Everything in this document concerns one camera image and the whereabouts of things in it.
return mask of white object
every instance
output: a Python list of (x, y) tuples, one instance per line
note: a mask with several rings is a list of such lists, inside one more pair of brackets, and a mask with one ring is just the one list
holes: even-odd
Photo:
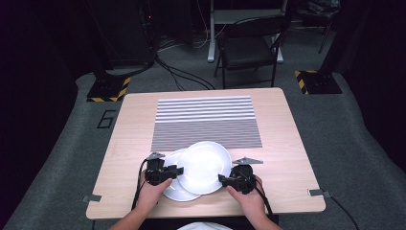
[(193, 222), (179, 228), (178, 230), (233, 230), (233, 229), (213, 222)]
[[(168, 155), (165, 158), (164, 166), (167, 167), (167, 166), (171, 166), (171, 165), (177, 165), (179, 156), (184, 151), (185, 151), (185, 149), (179, 149), (179, 150), (172, 152), (170, 155)], [(173, 179), (170, 186), (164, 190), (164, 195), (166, 197), (168, 197), (169, 199), (173, 199), (175, 201), (191, 201), (191, 200), (194, 200), (194, 199), (200, 197), (200, 195), (193, 194), (193, 193), (190, 193), (189, 191), (185, 190), (182, 187), (182, 185), (180, 185), (177, 178)]]
[(193, 194), (206, 195), (221, 188), (218, 175), (230, 175), (232, 160), (230, 153), (216, 142), (198, 142), (188, 147), (177, 162), (183, 167), (178, 181)]

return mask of human arm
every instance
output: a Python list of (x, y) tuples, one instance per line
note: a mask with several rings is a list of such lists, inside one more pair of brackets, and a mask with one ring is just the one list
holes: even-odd
[[(263, 192), (260, 186), (261, 180), (256, 176), (257, 188)], [(244, 195), (237, 192), (232, 186), (227, 186), (229, 194), (238, 201), (245, 217), (251, 222), (256, 230), (281, 230), (278, 224), (274, 223), (265, 214), (264, 202), (257, 190)]]
[(137, 206), (129, 212), (125, 217), (120, 219), (110, 229), (139, 229), (141, 224), (147, 218), (148, 214), (152, 211), (158, 203), (164, 190), (172, 183), (172, 179), (167, 179), (159, 185), (153, 186), (146, 182), (145, 171), (141, 174), (140, 179), (140, 195), (138, 197)]

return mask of black chair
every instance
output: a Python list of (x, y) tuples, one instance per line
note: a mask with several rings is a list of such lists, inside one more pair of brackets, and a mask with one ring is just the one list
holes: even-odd
[(295, 10), (295, 15), (301, 17), (303, 20), (304, 27), (324, 27), (324, 37), (319, 49), (319, 54), (322, 53), (323, 47), (325, 46), (332, 21), (340, 11), (339, 1), (335, 1), (337, 2), (337, 5), (334, 7), (328, 6), (328, 3), (330, 2), (332, 1), (302, 0), (297, 2)]
[(247, 18), (229, 25), (217, 38), (218, 68), (222, 70), (223, 89), (226, 88), (226, 70), (234, 71), (273, 65), (271, 87), (274, 86), (278, 51), (288, 27), (283, 16)]

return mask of wire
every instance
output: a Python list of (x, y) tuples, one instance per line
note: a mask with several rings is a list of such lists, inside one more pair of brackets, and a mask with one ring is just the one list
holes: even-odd
[(347, 216), (351, 219), (352, 223), (355, 226), (355, 229), (359, 230), (358, 224), (356, 223), (355, 219), (352, 217), (352, 215), (349, 213), (349, 211), (347, 211), (346, 208), (344, 208), (343, 205), (340, 204), (340, 202), (338, 202), (338, 200), (336, 198), (334, 198), (333, 196), (331, 196), (331, 199), (338, 205), (340, 206), (340, 208), (347, 214)]
[(170, 48), (170, 47), (173, 45), (173, 43), (174, 43), (175, 41), (176, 41), (176, 40), (175, 40), (175, 39), (172, 39), (172, 38), (163, 39), (163, 40), (161, 41), (161, 43), (159, 44), (158, 52), (161, 52), (161, 51), (163, 51), (163, 50), (166, 50), (167, 48)]
[[(90, 13), (90, 15), (92, 16), (92, 19), (93, 19), (93, 21), (95, 22), (96, 27), (98, 28), (98, 31), (99, 31), (101, 37), (104, 39), (105, 43), (111, 48), (111, 50), (113, 51), (113, 53), (117, 56), (117, 58), (118, 58), (119, 60), (124, 60), (124, 59), (120, 56), (120, 54), (117, 52), (117, 50), (113, 47), (113, 45), (111, 45), (110, 41), (107, 39), (107, 37), (105, 36), (104, 32), (102, 31), (102, 27), (101, 27), (101, 25), (99, 24), (99, 22), (98, 22), (98, 20), (97, 20), (97, 18), (96, 18), (96, 15), (95, 15), (95, 13), (94, 13), (94, 11), (93, 11), (92, 4), (90, 3), (90, 1), (89, 1), (89, 0), (83, 0), (82, 2), (83, 2), (83, 4), (84, 4), (85, 8), (87, 9), (87, 11), (88, 11), (88, 12)], [(141, 69), (139, 69), (139, 70), (131, 71), (131, 72), (128, 72), (128, 73), (125, 73), (125, 74), (120, 74), (120, 75), (112, 75), (112, 74), (109, 74), (109, 73), (105, 73), (105, 75), (106, 75), (107, 77), (110, 77), (110, 78), (113, 78), (113, 79), (129, 78), (129, 77), (132, 77), (132, 76), (135, 76), (135, 75), (138, 75), (138, 74), (143, 73), (144, 71), (146, 71), (147, 69), (149, 69), (149, 67), (151, 67), (152, 65), (153, 65), (153, 61), (148, 62), (148, 63), (145, 63), (145, 64), (143, 65), (143, 67), (142, 67)]]
[[(230, 10), (233, 9), (233, 5), (234, 5), (234, 0), (231, 0)], [(220, 30), (214, 37), (218, 37), (218, 36), (221, 34), (221, 32), (224, 31), (224, 29), (226, 28), (226, 26), (227, 26), (227, 24), (224, 24), (223, 28), (221, 28), (221, 30)]]
[(200, 46), (198, 46), (198, 47), (193, 47), (193, 48), (195, 48), (195, 49), (199, 49), (199, 48), (202, 48), (202, 47), (206, 44), (206, 42), (209, 40), (209, 32), (207, 31), (207, 25), (206, 25), (206, 21), (204, 20), (202, 10), (200, 9), (199, 0), (196, 0), (196, 4), (197, 4), (197, 7), (199, 8), (200, 18), (201, 18), (202, 21), (203, 21), (204, 30), (205, 30), (205, 32), (206, 32), (206, 39), (204, 40), (203, 44), (200, 45)]
[(262, 184), (261, 184), (257, 179), (255, 179), (255, 180), (259, 183), (260, 188), (262, 189), (262, 191), (260, 191), (259, 188), (257, 187), (257, 185), (251, 183), (251, 180), (250, 180), (244, 173), (242, 173), (242, 172), (239, 171), (239, 170), (237, 170), (237, 172), (238, 172), (240, 175), (242, 175), (242, 177), (244, 177), (245, 180), (246, 180), (248, 183), (250, 183), (250, 185), (251, 185), (255, 190), (257, 190), (257, 192), (259, 193), (260, 197), (263, 199), (263, 203), (265, 204), (266, 210), (268, 211), (268, 217), (269, 217), (273, 222), (275, 222), (275, 223), (278, 224), (278, 220), (277, 220), (277, 218), (274, 216), (274, 213), (272, 212), (271, 205), (269, 204), (268, 198), (267, 198), (266, 195), (265, 195), (265, 191), (263, 190)]
[[(159, 65), (161, 65), (164, 69), (166, 69), (167, 71), (170, 72), (170, 74), (172, 75), (173, 79), (175, 80), (176, 86), (178, 87), (178, 89), (179, 89), (180, 91), (185, 91), (186, 89), (179, 83), (179, 81), (177, 80), (177, 78), (176, 78), (175, 76), (177, 76), (177, 77), (179, 77), (179, 78), (182, 78), (182, 79), (189, 80), (189, 81), (197, 82), (197, 83), (203, 85), (203, 86), (204, 86), (206, 89), (208, 89), (208, 90), (215, 89), (215, 87), (214, 87), (211, 83), (209, 83), (208, 81), (206, 81), (206, 80), (204, 80), (204, 79), (201, 79), (201, 78), (199, 78), (198, 76), (196, 76), (196, 75), (194, 75), (194, 74), (191, 74), (191, 73), (188, 73), (188, 72), (186, 72), (186, 71), (180, 70), (180, 69), (178, 69), (178, 68), (169, 66), (169, 65), (167, 65), (163, 60), (161, 60), (158, 56), (155, 57), (155, 60), (156, 60), (156, 62), (157, 62)], [(188, 78), (188, 77), (182, 76), (182, 75), (180, 75), (180, 74), (178, 74), (178, 73), (175, 73), (174, 71), (177, 71), (177, 72), (180, 72), (180, 73), (189, 75), (189, 76), (191, 76), (192, 78)]]
[(352, 223), (355, 226), (355, 229), (359, 230), (358, 224), (356, 223), (355, 219), (352, 217), (350, 212), (346, 208), (344, 208), (344, 206), (340, 202), (338, 202), (338, 200), (335, 197), (333, 197), (332, 194), (329, 191), (326, 191), (326, 190), (324, 190), (322, 188), (320, 188), (320, 189), (323, 191), (323, 197), (331, 198), (346, 213), (346, 215), (351, 219)]
[(162, 49), (160, 49), (158, 52), (163, 52), (163, 51), (166, 51), (166, 50), (168, 50), (168, 49), (171, 49), (171, 48), (174, 48), (174, 47), (177, 47), (177, 46), (183, 46), (183, 45), (185, 45), (185, 44), (174, 44), (174, 45), (171, 45), (171, 46), (168, 46), (168, 47), (165, 47), (165, 48), (162, 48)]
[(147, 160), (144, 159), (143, 163), (141, 163), (140, 170), (138, 171), (137, 190), (135, 192), (134, 200), (132, 201), (131, 210), (133, 210), (135, 208), (135, 206), (137, 205), (138, 196), (140, 195), (140, 191), (141, 191), (142, 187), (144, 186), (144, 183), (143, 183), (143, 186), (140, 187), (140, 181), (141, 181), (141, 172), (143, 171), (143, 166), (146, 163), (146, 161)]

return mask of white bowl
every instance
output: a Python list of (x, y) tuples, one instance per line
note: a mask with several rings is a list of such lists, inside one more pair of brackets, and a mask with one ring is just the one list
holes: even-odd
[(230, 175), (230, 153), (216, 142), (198, 142), (188, 147), (177, 162), (184, 172), (178, 175), (179, 183), (193, 194), (206, 195), (221, 188), (218, 175)]
[[(165, 158), (164, 166), (176, 165), (180, 154), (184, 151), (185, 149), (180, 149), (172, 152)], [(200, 197), (200, 195), (185, 190), (177, 179), (172, 180), (170, 186), (164, 190), (164, 195), (175, 201), (190, 201)]]

